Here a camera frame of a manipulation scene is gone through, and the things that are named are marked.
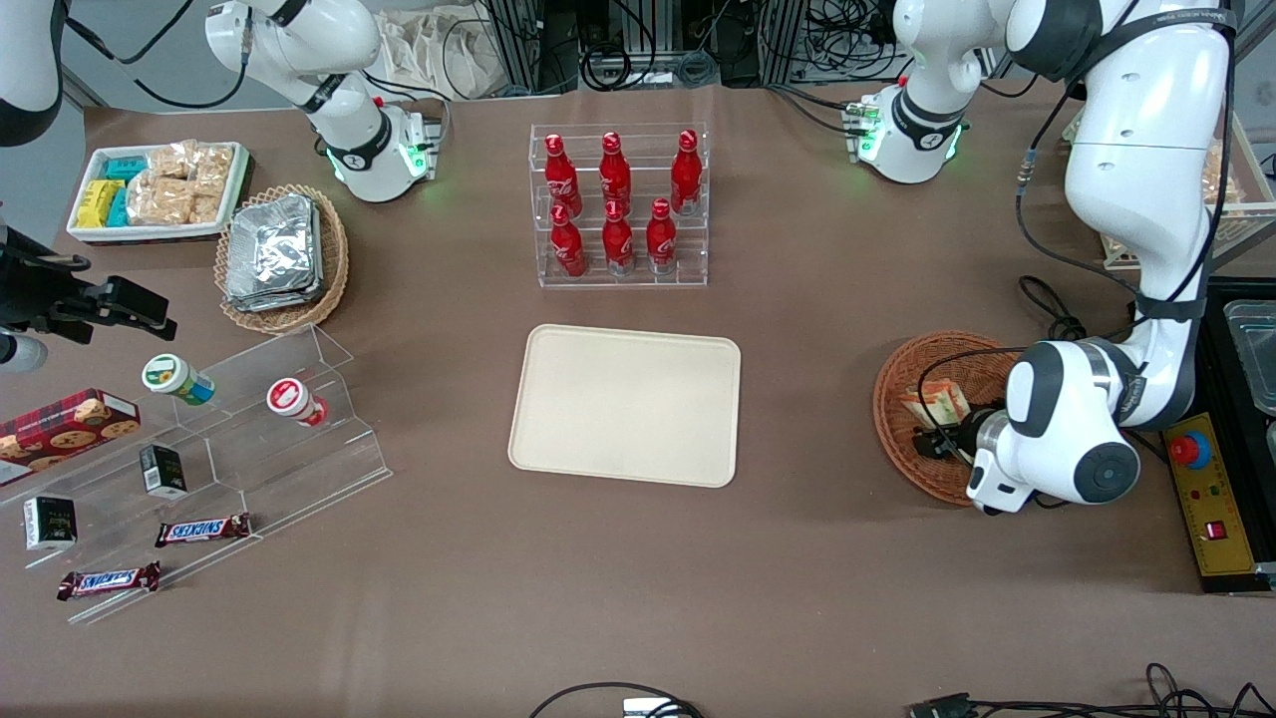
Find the white tray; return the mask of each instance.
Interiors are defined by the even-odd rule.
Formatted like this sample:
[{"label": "white tray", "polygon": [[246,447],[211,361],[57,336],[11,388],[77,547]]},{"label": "white tray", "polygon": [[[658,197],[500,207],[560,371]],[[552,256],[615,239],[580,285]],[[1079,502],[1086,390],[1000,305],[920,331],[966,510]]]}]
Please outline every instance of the white tray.
[{"label": "white tray", "polygon": [[239,203],[240,187],[244,185],[244,175],[248,172],[249,153],[239,142],[205,142],[213,147],[230,147],[235,150],[231,158],[230,176],[226,179],[226,189],[222,190],[222,205],[217,210],[217,219],[200,222],[198,224],[172,224],[172,226],[129,226],[129,227],[78,227],[75,226],[75,212],[80,201],[84,200],[84,191],[91,180],[102,179],[102,167],[107,159],[119,157],[138,157],[147,152],[166,147],[165,144],[139,144],[135,147],[106,147],[94,149],[88,158],[88,167],[80,177],[79,189],[75,191],[75,201],[71,204],[71,213],[66,217],[66,233],[83,241],[84,244],[152,244],[157,241],[182,241],[190,238],[217,238],[222,226],[231,221],[231,213]]},{"label": "white tray", "polygon": [[718,488],[735,476],[739,406],[729,338],[541,324],[527,337],[509,460]]}]

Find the small black box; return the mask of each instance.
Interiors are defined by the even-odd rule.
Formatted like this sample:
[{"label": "small black box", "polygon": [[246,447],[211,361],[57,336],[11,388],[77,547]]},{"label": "small black box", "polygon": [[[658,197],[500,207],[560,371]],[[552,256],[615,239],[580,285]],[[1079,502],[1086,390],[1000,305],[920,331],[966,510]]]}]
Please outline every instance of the small black box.
[{"label": "small black box", "polygon": [[140,459],[147,494],[170,500],[186,496],[186,477],[176,451],[152,444],[142,450]]},{"label": "small black box", "polygon": [[33,496],[22,505],[27,550],[75,546],[75,504],[61,496]]}]

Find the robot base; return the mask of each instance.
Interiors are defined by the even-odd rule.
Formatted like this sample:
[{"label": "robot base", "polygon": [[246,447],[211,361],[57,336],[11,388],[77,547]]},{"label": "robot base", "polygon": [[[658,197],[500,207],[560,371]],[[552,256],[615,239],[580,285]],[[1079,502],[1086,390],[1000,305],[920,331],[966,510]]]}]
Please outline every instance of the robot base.
[{"label": "robot base", "polygon": [[439,125],[427,126],[420,114],[407,114],[393,105],[382,111],[390,120],[390,142],[367,168],[343,167],[328,153],[337,179],[364,201],[389,201],[413,184],[433,179],[439,157]]},{"label": "robot base", "polygon": [[846,148],[852,162],[864,162],[888,180],[919,184],[938,175],[944,162],[957,153],[961,125],[947,138],[938,133],[924,136],[924,144],[931,136],[934,144],[929,149],[919,149],[893,115],[892,103],[900,92],[900,85],[891,85],[877,94],[865,94],[860,102],[842,110]]}]

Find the wicker basket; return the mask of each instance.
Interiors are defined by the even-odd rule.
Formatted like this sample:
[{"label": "wicker basket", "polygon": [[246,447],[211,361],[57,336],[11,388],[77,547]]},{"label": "wicker basket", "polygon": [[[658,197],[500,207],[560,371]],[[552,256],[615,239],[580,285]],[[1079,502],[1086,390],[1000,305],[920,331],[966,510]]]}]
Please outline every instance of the wicker basket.
[{"label": "wicker basket", "polygon": [[[319,205],[319,235],[323,242],[323,275],[328,283],[324,295],[314,304],[300,304],[297,306],[285,306],[268,311],[240,311],[222,300],[222,312],[232,321],[245,329],[259,330],[271,334],[286,333],[302,324],[323,321],[332,314],[341,301],[341,295],[346,291],[346,279],[350,278],[350,245],[346,241],[346,227],[337,216],[337,209],[332,201],[318,189],[286,184],[272,186],[265,191],[254,194],[244,201],[244,205],[273,201],[285,194],[304,194]],[[222,228],[222,236],[217,240],[217,264],[213,267],[213,281],[217,288],[226,293],[226,251],[230,244],[230,226]]]},{"label": "wicker basket", "polygon": [[[970,467],[956,458],[938,462],[917,454],[912,448],[912,430],[917,429],[917,420],[900,403],[900,395],[916,392],[917,377],[939,358],[971,348],[999,346],[990,338],[972,333],[929,333],[896,348],[878,374],[873,388],[873,425],[882,449],[910,482],[940,501],[957,506],[971,505],[970,499],[966,499]],[[971,404],[986,404],[1004,397],[1005,379],[1014,366],[1014,353],[963,356],[931,372],[928,380],[952,380],[961,386]]]}]

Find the emergency stop button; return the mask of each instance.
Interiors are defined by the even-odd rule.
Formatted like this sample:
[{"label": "emergency stop button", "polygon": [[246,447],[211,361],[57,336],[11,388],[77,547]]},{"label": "emergency stop button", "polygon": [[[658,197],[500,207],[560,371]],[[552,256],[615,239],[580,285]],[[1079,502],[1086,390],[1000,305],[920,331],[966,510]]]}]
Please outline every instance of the emergency stop button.
[{"label": "emergency stop button", "polygon": [[1210,440],[1201,432],[1187,432],[1170,441],[1170,459],[1188,469],[1205,469],[1210,465]]}]

